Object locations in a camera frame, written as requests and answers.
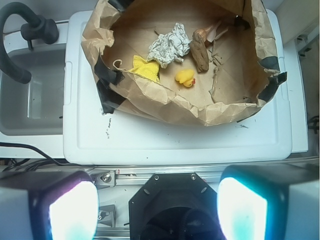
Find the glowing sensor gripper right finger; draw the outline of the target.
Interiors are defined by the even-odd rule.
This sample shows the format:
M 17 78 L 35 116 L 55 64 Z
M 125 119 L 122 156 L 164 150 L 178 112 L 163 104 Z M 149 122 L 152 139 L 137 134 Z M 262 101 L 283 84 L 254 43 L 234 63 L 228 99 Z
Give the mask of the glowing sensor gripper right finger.
M 230 165 L 218 185 L 217 215 L 227 240 L 318 240 L 319 166 Z

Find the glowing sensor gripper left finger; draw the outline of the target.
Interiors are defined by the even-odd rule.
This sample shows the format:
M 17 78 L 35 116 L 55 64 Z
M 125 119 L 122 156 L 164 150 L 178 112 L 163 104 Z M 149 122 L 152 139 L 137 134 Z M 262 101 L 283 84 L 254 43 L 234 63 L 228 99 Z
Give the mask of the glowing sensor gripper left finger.
M 99 197 L 85 171 L 0 174 L 2 240 L 92 240 Z

